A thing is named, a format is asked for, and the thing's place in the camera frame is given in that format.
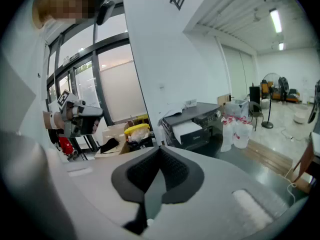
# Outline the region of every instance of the box on desk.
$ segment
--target box on desk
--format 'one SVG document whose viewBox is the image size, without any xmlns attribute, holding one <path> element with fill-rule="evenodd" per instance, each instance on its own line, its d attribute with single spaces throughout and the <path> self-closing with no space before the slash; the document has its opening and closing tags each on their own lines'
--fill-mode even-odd
<svg viewBox="0 0 320 240">
<path fill-rule="evenodd" d="M 108 129 L 104 130 L 102 132 L 102 141 L 103 145 L 108 142 L 108 140 L 115 138 L 119 145 L 104 152 L 100 153 L 100 150 L 95 154 L 94 158 L 108 158 L 113 157 L 117 155 L 122 155 L 125 153 L 129 153 L 130 149 L 128 147 L 127 138 L 128 136 L 125 134 L 125 130 L 129 128 L 128 123 L 121 123 L 116 125 L 108 126 Z"/>
</svg>

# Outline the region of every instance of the black cloth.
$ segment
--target black cloth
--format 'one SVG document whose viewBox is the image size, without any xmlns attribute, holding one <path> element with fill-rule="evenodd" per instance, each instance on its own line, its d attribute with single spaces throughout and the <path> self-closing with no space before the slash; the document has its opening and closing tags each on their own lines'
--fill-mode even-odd
<svg viewBox="0 0 320 240">
<path fill-rule="evenodd" d="M 119 145 L 119 142 L 115 138 L 111 138 L 106 142 L 106 144 L 100 146 L 100 152 L 102 154 L 104 152 L 107 152 L 110 149 L 115 148 L 118 145 Z"/>
<path fill-rule="evenodd" d="M 280 100 L 282 102 L 286 102 L 287 101 L 287 93 L 284 91 L 284 89 L 281 89 L 281 95 L 280 95 Z"/>
</svg>

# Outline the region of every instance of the white stool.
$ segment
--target white stool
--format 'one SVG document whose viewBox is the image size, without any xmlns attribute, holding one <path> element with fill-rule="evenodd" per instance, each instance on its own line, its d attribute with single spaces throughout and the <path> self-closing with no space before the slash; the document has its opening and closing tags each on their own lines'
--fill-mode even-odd
<svg viewBox="0 0 320 240">
<path fill-rule="evenodd" d="M 269 99 L 268 98 L 264 98 L 261 100 L 261 108 L 262 109 L 268 109 L 269 108 Z"/>
<path fill-rule="evenodd" d="M 293 120 L 298 124 L 304 124 L 307 121 L 308 108 L 304 105 L 296 105 L 295 110 Z"/>
</svg>

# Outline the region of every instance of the cardboard box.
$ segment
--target cardboard box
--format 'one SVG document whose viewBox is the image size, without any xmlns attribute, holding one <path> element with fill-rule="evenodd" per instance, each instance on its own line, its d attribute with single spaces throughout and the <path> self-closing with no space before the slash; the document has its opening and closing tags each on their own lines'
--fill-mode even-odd
<svg viewBox="0 0 320 240">
<path fill-rule="evenodd" d="M 112 138 L 115 138 L 119 142 L 119 145 L 104 152 L 104 153 L 100 153 L 100 150 L 99 150 L 95 154 L 94 158 L 95 159 L 109 158 L 109 157 L 129 153 L 130 149 L 127 144 L 128 136 L 126 136 L 126 134 L 125 134 L 125 130 L 127 128 L 129 128 L 129 125 L 126 122 L 121 123 L 121 124 L 108 126 L 108 128 L 102 132 L 103 145 L 106 144 L 108 142 L 108 140 L 110 140 Z"/>
<path fill-rule="evenodd" d="M 230 94 L 226 94 L 226 95 L 223 95 L 223 96 L 219 96 L 217 98 L 217 103 L 219 106 L 224 106 L 227 102 L 230 102 Z"/>
</svg>

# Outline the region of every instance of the cable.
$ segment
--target cable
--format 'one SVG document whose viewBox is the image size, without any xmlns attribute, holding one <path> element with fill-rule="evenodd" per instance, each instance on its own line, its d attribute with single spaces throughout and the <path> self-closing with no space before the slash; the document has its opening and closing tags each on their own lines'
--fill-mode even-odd
<svg viewBox="0 0 320 240">
<path fill-rule="evenodd" d="M 291 171 L 292 168 L 290 168 L 290 170 L 286 173 L 286 175 L 283 177 L 281 174 L 279 174 L 281 177 L 285 178 L 288 182 L 290 182 L 290 184 L 286 187 L 286 191 L 288 191 L 288 193 L 293 197 L 293 205 L 296 203 L 296 197 L 295 195 L 289 190 L 289 187 L 291 186 L 292 188 L 296 188 L 297 184 L 294 182 L 291 182 L 291 180 L 289 180 L 287 178 L 289 172 Z"/>
<path fill-rule="evenodd" d="M 288 136 L 288 135 L 285 135 L 283 132 L 287 129 L 285 126 L 282 126 L 282 127 L 284 127 L 284 129 L 281 131 L 281 134 L 286 138 L 286 139 L 288 139 L 288 140 L 292 140 L 292 139 L 294 139 L 294 140 L 296 140 L 297 142 L 301 142 L 301 141 L 303 141 L 303 140 L 305 140 L 305 138 L 302 138 L 302 139 L 297 139 L 297 138 L 295 138 L 295 137 L 293 137 L 293 136 Z"/>
<path fill-rule="evenodd" d="M 247 78 L 246 78 L 246 72 L 245 72 L 245 65 L 244 65 L 244 62 L 243 62 L 243 60 L 242 60 L 242 57 L 241 57 L 241 53 L 240 53 L 240 52 L 239 52 L 239 55 L 240 55 L 240 58 L 241 58 L 242 68 L 243 68 L 243 73 L 244 73 L 245 93 L 247 93 L 247 91 L 248 91 L 248 86 L 247 86 Z"/>
</svg>

